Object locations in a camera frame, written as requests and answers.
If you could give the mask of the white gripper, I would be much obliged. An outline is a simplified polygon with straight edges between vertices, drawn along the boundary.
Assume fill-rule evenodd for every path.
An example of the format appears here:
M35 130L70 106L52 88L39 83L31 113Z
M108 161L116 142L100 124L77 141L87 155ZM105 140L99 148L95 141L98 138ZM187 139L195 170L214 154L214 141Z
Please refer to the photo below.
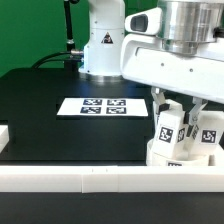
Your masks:
M152 86L157 114L170 108L164 90L194 97L190 126L208 101L224 104L223 16L224 7L155 7L125 19L122 75Z

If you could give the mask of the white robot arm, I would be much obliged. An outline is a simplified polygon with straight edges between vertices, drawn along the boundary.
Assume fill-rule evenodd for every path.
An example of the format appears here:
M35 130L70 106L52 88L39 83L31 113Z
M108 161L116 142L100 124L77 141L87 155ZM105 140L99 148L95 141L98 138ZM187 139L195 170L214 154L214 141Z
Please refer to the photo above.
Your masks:
M158 0L128 17L122 0L88 2L82 73L149 85L158 106L166 90L192 96L190 122L207 102L224 104L224 0Z

